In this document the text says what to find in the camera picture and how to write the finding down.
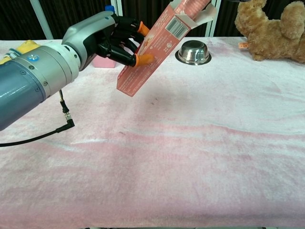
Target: black cable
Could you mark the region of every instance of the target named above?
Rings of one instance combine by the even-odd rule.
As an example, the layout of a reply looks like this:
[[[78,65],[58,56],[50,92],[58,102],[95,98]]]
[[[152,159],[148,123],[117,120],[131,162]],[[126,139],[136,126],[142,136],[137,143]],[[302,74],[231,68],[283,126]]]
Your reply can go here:
[[[44,135],[40,135],[38,137],[34,137],[34,138],[31,138],[31,139],[28,139],[28,140],[0,144],[0,147],[18,146],[18,145],[34,142],[34,141],[40,140],[42,138],[51,136],[51,135],[56,134],[56,133],[60,133],[62,131],[65,131],[65,130],[68,130],[68,129],[74,127],[75,124],[74,124],[74,122],[73,122],[73,120],[71,118],[71,115],[69,113],[69,109],[68,109],[68,107],[67,107],[67,105],[66,105],[66,103],[65,103],[65,101],[63,99],[62,91],[60,90],[59,93],[60,93],[60,96],[61,96],[60,103],[61,103],[61,106],[62,106],[62,112],[65,114],[65,117],[66,117],[66,120],[67,120],[67,124],[66,125],[63,125],[62,127],[57,128],[56,130],[51,131],[49,133],[46,133]]]

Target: blue bottle cap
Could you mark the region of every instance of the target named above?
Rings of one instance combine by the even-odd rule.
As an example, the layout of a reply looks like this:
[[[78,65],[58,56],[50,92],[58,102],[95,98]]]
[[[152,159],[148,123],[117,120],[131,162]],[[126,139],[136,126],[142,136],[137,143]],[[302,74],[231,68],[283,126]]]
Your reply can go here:
[[[115,13],[114,6],[112,6],[112,5],[105,6],[105,11],[112,11],[112,12],[114,12],[114,13]]]

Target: yellow cloth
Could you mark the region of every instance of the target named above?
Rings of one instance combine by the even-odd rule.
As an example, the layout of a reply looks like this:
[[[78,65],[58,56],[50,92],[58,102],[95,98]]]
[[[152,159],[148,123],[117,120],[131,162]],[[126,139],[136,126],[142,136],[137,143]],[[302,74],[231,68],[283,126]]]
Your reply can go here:
[[[25,41],[22,45],[20,45],[16,50],[22,54],[27,53],[33,49],[38,48],[40,45],[35,43],[34,41],[28,40]],[[4,64],[5,62],[11,60],[10,57],[6,56],[2,60],[0,60],[0,64]]]

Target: barcode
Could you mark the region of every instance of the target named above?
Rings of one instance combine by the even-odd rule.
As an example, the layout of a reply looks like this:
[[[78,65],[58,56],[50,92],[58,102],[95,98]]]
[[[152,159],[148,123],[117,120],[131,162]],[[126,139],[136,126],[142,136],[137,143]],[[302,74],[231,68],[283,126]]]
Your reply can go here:
[[[189,31],[189,28],[178,18],[174,17],[166,26],[166,30],[170,32],[175,38],[181,40]]]

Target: dark curtain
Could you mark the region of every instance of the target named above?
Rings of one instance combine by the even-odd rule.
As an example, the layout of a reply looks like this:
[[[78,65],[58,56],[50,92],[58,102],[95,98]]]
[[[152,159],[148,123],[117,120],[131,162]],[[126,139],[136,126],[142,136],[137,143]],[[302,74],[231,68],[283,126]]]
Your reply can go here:
[[[1,0],[0,40],[44,40],[30,0]]]
[[[111,0],[40,0],[54,39],[62,39],[67,29],[111,5]]]
[[[263,10],[269,19],[280,19],[284,8],[293,1],[294,0],[267,0],[267,4]],[[222,0],[214,33],[215,37],[242,36],[234,24],[237,16],[237,6],[238,3]]]
[[[143,21],[151,29],[172,0],[122,0],[123,14]],[[187,36],[204,37],[206,24],[191,30]]]

